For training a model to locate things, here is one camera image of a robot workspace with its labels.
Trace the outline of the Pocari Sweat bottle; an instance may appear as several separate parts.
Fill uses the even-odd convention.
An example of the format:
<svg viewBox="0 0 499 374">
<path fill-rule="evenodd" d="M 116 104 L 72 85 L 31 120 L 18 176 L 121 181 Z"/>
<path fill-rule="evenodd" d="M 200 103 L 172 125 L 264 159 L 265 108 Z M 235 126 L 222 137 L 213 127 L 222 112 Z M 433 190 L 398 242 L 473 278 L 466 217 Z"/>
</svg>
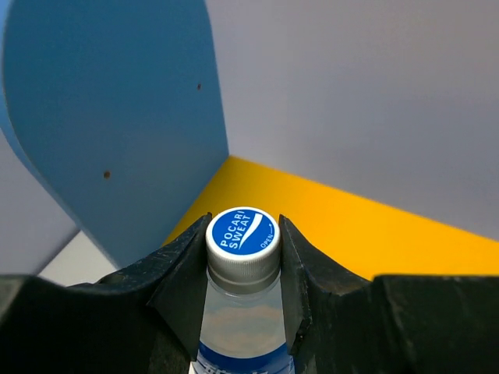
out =
<svg viewBox="0 0 499 374">
<path fill-rule="evenodd" d="M 293 373 L 281 300 L 281 233 L 267 212 L 240 206 L 208 224 L 207 293 L 191 373 Z"/>
</svg>

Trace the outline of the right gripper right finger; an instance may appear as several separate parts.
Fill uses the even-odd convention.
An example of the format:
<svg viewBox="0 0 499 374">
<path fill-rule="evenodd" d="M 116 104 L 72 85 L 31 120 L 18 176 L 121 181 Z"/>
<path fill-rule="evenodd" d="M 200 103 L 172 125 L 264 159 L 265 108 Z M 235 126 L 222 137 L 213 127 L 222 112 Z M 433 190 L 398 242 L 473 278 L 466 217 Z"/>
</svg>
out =
<svg viewBox="0 0 499 374">
<path fill-rule="evenodd" d="M 298 373 L 495 373 L 496 277 L 366 280 L 280 217 L 281 295 Z"/>
</svg>

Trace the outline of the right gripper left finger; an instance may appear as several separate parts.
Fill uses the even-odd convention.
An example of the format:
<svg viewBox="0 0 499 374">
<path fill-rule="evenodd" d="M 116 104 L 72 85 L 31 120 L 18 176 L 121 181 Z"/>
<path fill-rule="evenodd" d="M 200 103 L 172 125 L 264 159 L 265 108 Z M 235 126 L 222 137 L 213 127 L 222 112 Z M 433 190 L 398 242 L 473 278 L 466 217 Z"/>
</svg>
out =
<svg viewBox="0 0 499 374">
<path fill-rule="evenodd" d="M 4 373 L 187 373 L 207 291 L 204 215 L 96 283 L 1 278 Z"/>
</svg>

